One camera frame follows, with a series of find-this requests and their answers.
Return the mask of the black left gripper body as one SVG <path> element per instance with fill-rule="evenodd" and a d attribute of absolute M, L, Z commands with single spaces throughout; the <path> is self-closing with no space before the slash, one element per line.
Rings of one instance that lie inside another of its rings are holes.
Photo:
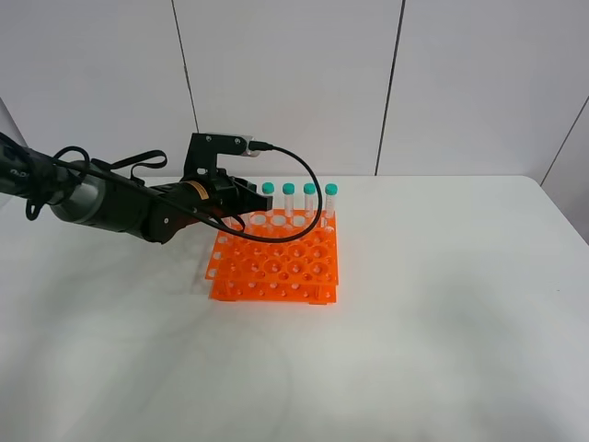
<path fill-rule="evenodd" d="M 256 184 L 230 175 L 208 180 L 195 179 L 153 186 L 158 199 L 151 202 L 146 218 L 146 239 L 164 244 L 175 234 L 199 220 L 194 215 L 221 222 L 227 218 L 242 227 L 245 216 L 266 212 L 266 201 Z"/>

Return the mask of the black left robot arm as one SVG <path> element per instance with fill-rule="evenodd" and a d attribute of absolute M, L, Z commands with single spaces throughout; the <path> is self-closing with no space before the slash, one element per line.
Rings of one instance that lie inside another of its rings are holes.
<path fill-rule="evenodd" d="M 36 219 L 49 206 L 60 220 L 126 233 L 164 244 L 191 224 L 225 218 L 244 223 L 244 215 L 267 212 L 272 198 L 256 184 L 233 177 L 217 166 L 220 155 L 250 156 L 249 139 L 237 135 L 193 134 L 177 182 L 147 186 L 118 169 L 159 169 L 167 157 L 160 150 L 109 163 L 73 146 L 47 156 L 1 137 L 1 192 L 26 200 L 26 217 Z"/>

